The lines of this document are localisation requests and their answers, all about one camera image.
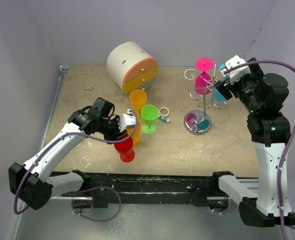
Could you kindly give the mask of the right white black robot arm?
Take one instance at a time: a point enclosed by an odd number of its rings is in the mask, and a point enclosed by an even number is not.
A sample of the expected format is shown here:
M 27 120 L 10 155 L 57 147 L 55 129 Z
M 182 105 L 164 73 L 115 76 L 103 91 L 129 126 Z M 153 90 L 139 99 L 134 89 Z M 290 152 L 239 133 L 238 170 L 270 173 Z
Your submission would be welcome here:
M 226 193 L 237 205 L 247 226 L 295 226 L 287 189 L 286 151 L 291 128 L 281 113 L 289 95 L 288 81 L 276 73 L 263 73 L 255 58 L 233 56 L 219 68 L 223 79 L 215 84 L 227 100 L 238 98 L 248 111 L 247 128 L 259 163 L 258 192 L 249 190 L 231 172 L 215 172 L 210 191 Z

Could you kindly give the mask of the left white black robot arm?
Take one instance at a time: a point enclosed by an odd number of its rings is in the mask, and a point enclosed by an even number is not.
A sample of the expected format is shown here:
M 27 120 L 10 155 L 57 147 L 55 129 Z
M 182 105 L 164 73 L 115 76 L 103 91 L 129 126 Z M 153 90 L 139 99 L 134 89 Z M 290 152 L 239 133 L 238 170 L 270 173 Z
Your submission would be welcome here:
M 52 176 L 56 166 L 78 144 L 94 133 L 103 135 L 101 142 L 121 143 L 129 137 L 127 129 L 134 128 L 137 118 L 133 110 L 122 115 L 115 114 L 115 105 L 98 97 L 88 105 L 72 113 L 59 133 L 37 154 L 23 164 L 13 163 L 8 169 L 9 188 L 15 195 L 13 210 L 19 215 L 18 201 L 38 210 L 50 198 L 75 192 L 85 196 L 92 187 L 91 178 L 79 170 Z

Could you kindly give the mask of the blue plastic wine glass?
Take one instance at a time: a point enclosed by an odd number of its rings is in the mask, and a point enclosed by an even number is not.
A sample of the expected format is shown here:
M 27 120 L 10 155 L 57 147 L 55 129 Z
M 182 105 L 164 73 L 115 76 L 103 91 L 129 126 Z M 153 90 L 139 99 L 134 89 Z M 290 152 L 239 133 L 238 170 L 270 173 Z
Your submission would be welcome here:
M 224 69 L 226 66 L 225 64 L 221 64 L 220 66 L 215 65 L 214 66 L 216 69 Z M 226 102 L 226 98 L 218 91 L 218 89 L 215 87 L 214 88 L 214 94 L 213 94 L 214 100 L 217 102 Z

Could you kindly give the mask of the pink plastic wine glass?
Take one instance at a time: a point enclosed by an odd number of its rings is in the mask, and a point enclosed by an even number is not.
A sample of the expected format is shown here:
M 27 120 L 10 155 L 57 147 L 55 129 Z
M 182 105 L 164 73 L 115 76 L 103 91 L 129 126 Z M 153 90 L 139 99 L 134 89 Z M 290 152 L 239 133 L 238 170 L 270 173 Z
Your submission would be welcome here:
M 214 66 L 215 62 L 211 58 L 204 57 L 197 60 L 195 67 L 200 71 L 200 73 L 196 77 L 194 90 L 198 94 L 204 95 L 210 93 L 212 77 L 210 76 L 208 71 L 212 70 Z

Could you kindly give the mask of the red plastic wine glass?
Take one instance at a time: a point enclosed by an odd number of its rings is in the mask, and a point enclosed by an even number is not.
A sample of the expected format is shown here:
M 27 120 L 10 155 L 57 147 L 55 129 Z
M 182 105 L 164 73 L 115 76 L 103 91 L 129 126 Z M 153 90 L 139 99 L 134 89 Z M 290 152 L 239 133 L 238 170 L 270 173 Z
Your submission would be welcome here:
M 131 137 L 125 141 L 115 143 L 114 148 L 119 153 L 119 157 L 123 162 L 130 163 L 134 160 L 134 142 Z

